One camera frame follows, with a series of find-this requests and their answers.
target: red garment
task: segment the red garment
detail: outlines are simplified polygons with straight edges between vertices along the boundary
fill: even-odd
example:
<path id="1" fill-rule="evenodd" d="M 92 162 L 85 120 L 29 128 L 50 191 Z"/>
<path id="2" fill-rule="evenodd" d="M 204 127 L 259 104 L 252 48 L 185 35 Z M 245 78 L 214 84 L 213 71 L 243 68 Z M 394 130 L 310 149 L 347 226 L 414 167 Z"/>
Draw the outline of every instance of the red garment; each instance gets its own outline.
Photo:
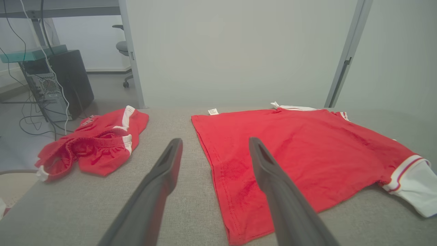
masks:
<path id="1" fill-rule="evenodd" d="M 389 184 L 410 157 L 404 166 L 423 160 L 397 141 L 349 122 L 345 113 L 325 109 L 278 108 L 196 115 L 191 120 L 211 165 L 230 245 L 274 231 L 253 173 L 249 137 L 261 139 L 317 212 L 375 182 Z"/>
<path id="2" fill-rule="evenodd" d="M 137 147 L 149 116 L 131 106 L 82 120 L 73 133 L 46 145 L 35 164 L 37 175 L 50 182 L 67 175 L 75 161 L 84 172 L 101 176 L 119 168 Z"/>

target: gray chair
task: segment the gray chair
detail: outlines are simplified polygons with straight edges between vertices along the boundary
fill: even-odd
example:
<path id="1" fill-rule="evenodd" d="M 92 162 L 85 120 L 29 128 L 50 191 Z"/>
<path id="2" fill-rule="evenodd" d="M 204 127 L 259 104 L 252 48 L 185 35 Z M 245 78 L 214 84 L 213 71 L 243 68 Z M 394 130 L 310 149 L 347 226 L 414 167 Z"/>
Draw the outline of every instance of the gray chair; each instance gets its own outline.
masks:
<path id="1" fill-rule="evenodd" d="M 123 25 L 113 25 L 112 27 L 114 28 L 120 28 L 121 30 L 124 31 L 123 29 Z M 125 56 L 129 56 L 129 51 L 128 51 L 128 44 L 126 41 L 121 41 L 118 42 L 115 47 L 118 49 L 118 52 L 120 52 L 121 54 L 125 55 Z M 129 83 L 128 83 L 128 79 L 132 79 L 134 76 L 133 75 L 129 75 L 125 78 L 125 81 L 123 82 L 123 87 L 124 88 L 128 88 L 129 87 Z"/>

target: white label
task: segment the white label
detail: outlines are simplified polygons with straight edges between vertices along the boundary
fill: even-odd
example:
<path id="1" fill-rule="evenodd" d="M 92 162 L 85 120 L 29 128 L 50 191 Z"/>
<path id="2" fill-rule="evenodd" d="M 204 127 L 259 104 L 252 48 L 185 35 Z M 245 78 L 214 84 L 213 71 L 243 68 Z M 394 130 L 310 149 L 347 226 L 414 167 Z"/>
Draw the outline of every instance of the white label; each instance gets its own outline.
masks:
<path id="1" fill-rule="evenodd" d="M 218 114 L 217 109 L 210 109 L 208 110 L 209 115 L 216 115 Z"/>

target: gray table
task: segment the gray table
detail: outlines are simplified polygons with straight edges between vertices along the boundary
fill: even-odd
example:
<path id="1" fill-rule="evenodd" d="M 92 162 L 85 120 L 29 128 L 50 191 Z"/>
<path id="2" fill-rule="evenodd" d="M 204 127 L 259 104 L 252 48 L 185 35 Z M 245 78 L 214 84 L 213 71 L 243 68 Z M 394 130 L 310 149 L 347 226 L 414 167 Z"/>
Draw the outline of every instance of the gray table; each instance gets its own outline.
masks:
<path id="1" fill-rule="evenodd" d="M 8 18 L 26 18 L 19 0 L 5 1 Z M 39 42 L 46 45 L 39 25 L 41 18 L 41 0 L 23 0 L 26 14 L 32 24 Z M 45 0 L 44 18 L 77 17 L 94 15 L 120 15 L 118 0 Z M 0 18 L 5 18 L 5 8 L 0 4 Z"/>
<path id="2" fill-rule="evenodd" d="M 233 112 L 258 108 L 218 108 Z M 0 221 L 1 245 L 96 245 L 129 196 L 175 137 L 184 141 L 177 187 L 168 197 L 158 245 L 227 245 L 211 170 L 190 116 L 207 109 L 145 109 L 147 128 L 132 157 L 108 177 L 72 173 L 36 183 Z M 374 129 L 437 162 L 431 125 L 387 111 L 348 111 L 351 121 Z M 436 216 L 422 218 L 402 199 L 377 186 L 319 214 L 342 245 L 435 245 Z M 247 245 L 275 245 L 268 235 Z"/>

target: computer tower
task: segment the computer tower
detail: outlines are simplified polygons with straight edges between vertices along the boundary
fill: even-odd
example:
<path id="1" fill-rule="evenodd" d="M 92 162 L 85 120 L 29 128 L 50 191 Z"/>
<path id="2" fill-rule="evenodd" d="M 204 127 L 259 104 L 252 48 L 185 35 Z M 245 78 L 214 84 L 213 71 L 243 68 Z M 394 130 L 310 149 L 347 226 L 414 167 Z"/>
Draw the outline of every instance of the computer tower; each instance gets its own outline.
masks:
<path id="1" fill-rule="evenodd" d="M 76 119 L 94 100 L 94 94 L 88 80 L 85 66 L 79 50 L 55 54 L 48 57 L 49 64 L 56 73 L 69 102 L 69 119 Z M 39 107 L 51 121 L 65 121 L 67 103 L 62 89 L 55 81 L 55 75 L 47 67 L 45 59 L 20 62 L 29 88 Z"/>

